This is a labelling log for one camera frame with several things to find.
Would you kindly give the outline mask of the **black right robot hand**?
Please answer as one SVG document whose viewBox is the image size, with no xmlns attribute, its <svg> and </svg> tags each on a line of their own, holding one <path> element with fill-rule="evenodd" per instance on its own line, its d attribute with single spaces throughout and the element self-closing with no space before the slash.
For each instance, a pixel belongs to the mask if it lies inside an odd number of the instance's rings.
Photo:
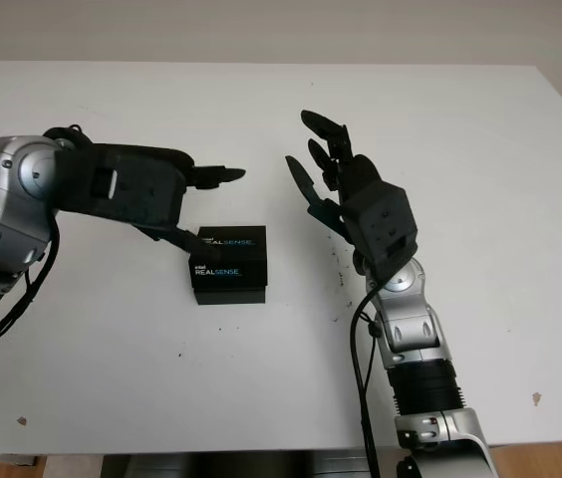
<svg viewBox="0 0 562 478">
<path fill-rule="evenodd" d="M 337 192 L 339 198 L 338 202 L 320 198 L 306 169 L 295 157 L 288 155 L 286 163 L 308 202 L 308 213 L 353 245 L 359 256 L 359 264 L 365 263 L 379 278 L 386 278 L 389 261 L 385 247 L 372 243 L 378 235 L 370 225 L 364 225 L 361 218 L 370 209 L 371 201 L 365 199 L 359 206 L 352 205 L 353 197 L 381 180 L 376 167 L 368 158 L 353 154 L 345 125 L 308 110 L 301 111 L 301 121 L 327 143 L 323 147 L 316 140 L 310 139 L 308 150 L 321 169 L 326 186 Z"/>
</svg>

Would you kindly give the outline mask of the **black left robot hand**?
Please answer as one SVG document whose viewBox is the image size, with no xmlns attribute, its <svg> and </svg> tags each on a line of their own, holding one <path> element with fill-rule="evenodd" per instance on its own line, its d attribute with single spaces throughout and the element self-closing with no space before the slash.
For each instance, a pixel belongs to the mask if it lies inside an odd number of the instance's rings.
<svg viewBox="0 0 562 478">
<path fill-rule="evenodd" d="M 220 257 L 214 246 L 178 227 L 183 195 L 189 187 L 209 190 L 237 180 L 243 169 L 197 166 L 177 149 L 95 143 L 76 125 L 53 127 L 45 137 L 69 144 L 55 153 L 52 208 L 130 224 L 190 255 Z"/>
</svg>

